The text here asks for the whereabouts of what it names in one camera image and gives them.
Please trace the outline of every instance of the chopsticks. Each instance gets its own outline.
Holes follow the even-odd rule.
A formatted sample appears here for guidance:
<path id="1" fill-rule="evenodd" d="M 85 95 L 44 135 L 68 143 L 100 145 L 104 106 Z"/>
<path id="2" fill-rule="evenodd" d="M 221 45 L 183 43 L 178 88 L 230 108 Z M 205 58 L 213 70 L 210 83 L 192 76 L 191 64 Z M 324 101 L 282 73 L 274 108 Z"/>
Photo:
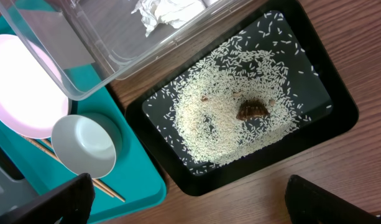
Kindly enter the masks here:
<path id="1" fill-rule="evenodd" d="M 28 142 L 30 142 L 31 144 L 33 144 L 35 147 L 37 147 L 38 149 L 40 149 L 41 151 L 43 151 L 44 153 L 46 153 L 48 156 L 52 157 L 53 159 L 55 159 L 56 161 L 58 161 L 59 163 L 62 163 L 59 158 L 53 153 L 51 152 L 50 150 L 48 150 L 47 148 L 45 148 L 43 145 L 41 145 L 39 142 L 37 142 L 36 140 L 34 139 L 31 139 L 31 138 L 28 138 L 28 137 L 25 137 L 25 136 L 22 136 L 22 138 L 26 139 Z M 51 143 L 46 140 L 46 139 L 41 139 L 41 141 L 47 145 L 50 149 L 53 149 L 52 148 L 52 145 Z M 119 194 L 117 194 L 115 191 L 113 191 L 109 186 L 107 186 L 106 184 L 104 184 L 103 182 L 101 182 L 99 179 L 92 179 L 92 182 L 93 182 L 93 185 L 95 187 L 97 187 L 99 190 L 103 191 L 105 194 L 107 194 L 108 196 L 110 197 L 116 197 L 118 198 L 119 200 L 121 200 L 122 202 L 125 202 L 126 200 L 121 197 Z"/>

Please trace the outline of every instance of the pile of rice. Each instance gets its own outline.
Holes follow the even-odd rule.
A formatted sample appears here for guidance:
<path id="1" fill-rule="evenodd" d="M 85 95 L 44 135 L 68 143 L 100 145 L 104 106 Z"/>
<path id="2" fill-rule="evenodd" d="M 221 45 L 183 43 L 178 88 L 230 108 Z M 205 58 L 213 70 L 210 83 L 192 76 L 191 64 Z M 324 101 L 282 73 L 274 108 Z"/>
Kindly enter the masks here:
<path id="1" fill-rule="evenodd" d="M 272 51 L 241 51 L 233 40 L 236 36 L 191 67 L 187 79 L 173 82 L 178 92 L 174 127 L 195 161 L 223 166 L 297 129 L 286 81 L 288 68 L 273 59 Z M 237 50 L 229 52 L 230 43 Z M 240 105 L 251 99 L 262 100 L 270 115 L 251 121 L 236 119 Z"/>

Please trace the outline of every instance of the transparent container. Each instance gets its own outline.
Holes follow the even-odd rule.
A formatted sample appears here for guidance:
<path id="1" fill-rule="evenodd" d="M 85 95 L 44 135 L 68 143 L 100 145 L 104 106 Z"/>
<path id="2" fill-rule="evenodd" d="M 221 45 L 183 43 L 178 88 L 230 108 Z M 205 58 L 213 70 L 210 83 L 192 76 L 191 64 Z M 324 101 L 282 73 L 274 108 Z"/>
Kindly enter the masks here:
<path id="1" fill-rule="evenodd" d="M 131 76 L 248 1 L 205 0 L 207 8 L 181 28 L 160 24 L 148 37 L 141 14 L 131 14 L 136 2 L 0 0 L 0 12 L 60 89 L 72 100 L 83 100 L 112 80 Z M 57 69 L 48 67 L 30 42 Z M 100 81 L 84 82 L 95 75 Z"/>

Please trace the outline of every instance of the white napkin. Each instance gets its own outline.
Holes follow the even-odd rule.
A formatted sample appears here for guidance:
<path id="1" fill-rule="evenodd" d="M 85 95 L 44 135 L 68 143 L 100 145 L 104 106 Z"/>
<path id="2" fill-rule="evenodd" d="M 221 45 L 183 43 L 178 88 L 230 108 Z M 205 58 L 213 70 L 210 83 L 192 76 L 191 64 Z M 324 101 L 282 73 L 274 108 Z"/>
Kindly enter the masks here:
<path id="1" fill-rule="evenodd" d="M 139 10 L 147 37 L 159 23 L 177 29 L 204 9 L 202 0 L 139 0 L 131 13 Z"/>

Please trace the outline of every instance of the wood grain surface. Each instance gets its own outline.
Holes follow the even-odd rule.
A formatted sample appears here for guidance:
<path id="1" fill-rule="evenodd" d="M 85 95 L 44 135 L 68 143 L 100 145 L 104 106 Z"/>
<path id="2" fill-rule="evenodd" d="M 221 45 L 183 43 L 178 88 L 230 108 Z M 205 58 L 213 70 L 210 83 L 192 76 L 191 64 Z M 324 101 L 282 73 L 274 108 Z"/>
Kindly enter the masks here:
<path id="1" fill-rule="evenodd" d="M 200 48 L 256 9 L 229 19 L 111 88 L 126 107 Z M 154 208 L 108 223 L 290 223 L 287 180 L 298 174 L 354 205 L 381 213 L 381 0 L 300 0 L 360 110 L 348 133 L 201 197 L 167 177 L 168 194 Z"/>

